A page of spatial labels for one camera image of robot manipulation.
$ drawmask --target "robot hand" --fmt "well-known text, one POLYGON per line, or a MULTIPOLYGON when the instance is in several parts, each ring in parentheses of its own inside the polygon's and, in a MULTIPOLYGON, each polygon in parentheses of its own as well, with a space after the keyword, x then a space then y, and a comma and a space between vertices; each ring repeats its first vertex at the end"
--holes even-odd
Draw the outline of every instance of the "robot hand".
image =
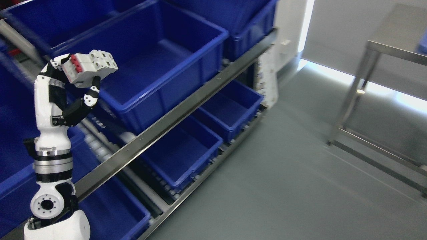
POLYGON ((73 158, 67 129, 90 113, 98 100, 100 81, 117 69, 110 53, 92 50, 89 54, 56 57, 37 76, 35 114, 40 136, 26 139, 24 144, 34 158, 40 189, 31 200, 33 216, 24 228, 26 240, 89 239, 89 223, 78 210, 71 182, 73 158), (89 90, 68 105, 68 85, 89 90), (69 210, 71 216, 55 223, 63 210, 69 210))

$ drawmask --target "white robot casing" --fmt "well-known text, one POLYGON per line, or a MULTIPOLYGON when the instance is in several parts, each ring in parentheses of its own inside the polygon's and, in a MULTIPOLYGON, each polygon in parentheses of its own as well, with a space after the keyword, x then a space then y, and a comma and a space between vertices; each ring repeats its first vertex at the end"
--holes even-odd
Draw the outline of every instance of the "white robot casing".
POLYGON ((38 229, 24 227, 24 240, 89 240, 91 229, 88 218, 82 210, 77 210, 73 215, 62 222, 38 229))

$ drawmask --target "gray floor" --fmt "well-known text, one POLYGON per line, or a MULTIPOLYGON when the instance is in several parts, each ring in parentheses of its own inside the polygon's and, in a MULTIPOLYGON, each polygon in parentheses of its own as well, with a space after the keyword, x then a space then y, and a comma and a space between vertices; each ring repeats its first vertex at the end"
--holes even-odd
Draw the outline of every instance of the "gray floor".
MULTIPOLYGON (((427 201, 418 191, 325 145, 348 85, 314 64, 283 78, 275 107, 149 239, 427 239, 427 201)), ((372 118, 359 115, 392 109, 371 108, 373 100, 358 108, 354 128, 369 132, 372 118)), ((397 122, 425 126, 420 115, 397 122)), ((409 152, 422 156, 425 142, 415 142, 409 152)))

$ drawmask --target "metal shelf rack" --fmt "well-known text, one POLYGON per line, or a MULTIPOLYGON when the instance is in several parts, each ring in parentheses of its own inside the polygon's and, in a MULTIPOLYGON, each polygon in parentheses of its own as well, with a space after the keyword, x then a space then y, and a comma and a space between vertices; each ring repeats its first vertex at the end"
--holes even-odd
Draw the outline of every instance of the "metal shelf rack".
MULTIPOLYGON (((80 201, 85 199, 89 194, 94 192, 102 184, 107 182, 111 177, 123 170, 129 163, 137 158, 141 153, 148 149, 153 143, 179 124, 183 119, 189 116, 193 111, 210 99, 214 94, 226 86, 231 80, 239 76, 248 67, 257 62, 257 58, 267 51, 274 43, 277 35, 277 29, 273 29, 270 34, 264 37, 258 44, 251 48, 247 53, 229 64, 213 79, 199 88, 190 95, 186 100, 181 102, 173 110, 164 115, 156 123, 151 125, 147 130, 136 136, 124 147, 115 151, 104 139, 99 137, 99 133, 94 131, 88 121, 83 122, 83 126, 92 132, 92 135, 102 142, 110 151, 115 152, 108 160, 101 163, 97 168, 88 173, 76 185, 76 196, 80 201)), ((150 228, 145 231, 138 240, 146 239, 177 207, 225 160, 225 158, 243 141, 250 133, 254 126, 260 121, 265 112, 265 107, 261 106, 254 120, 239 134, 232 144, 222 146, 222 154, 189 186, 181 193, 177 199, 170 205, 165 204, 164 200, 143 181, 137 184, 138 187, 148 196, 148 198, 163 209, 163 214, 156 217, 150 228)), ((23 239, 23 226, 15 228, 1 240, 21 240, 23 239)))

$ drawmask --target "wall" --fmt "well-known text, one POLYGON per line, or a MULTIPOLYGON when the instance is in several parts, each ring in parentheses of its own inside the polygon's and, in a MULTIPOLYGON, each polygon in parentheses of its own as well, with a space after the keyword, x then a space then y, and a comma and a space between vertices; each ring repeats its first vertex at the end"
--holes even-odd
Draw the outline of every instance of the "wall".
POLYGON ((280 0, 276 8, 275 26, 279 29, 275 46, 275 70, 282 69, 298 53, 307 0, 280 0))
MULTIPOLYGON (((366 40, 395 3, 427 8, 426 0, 315 0, 303 58, 354 74, 366 40)), ((377 69, 373 80, 427 99, 427 67, 383 56, 377 69)))

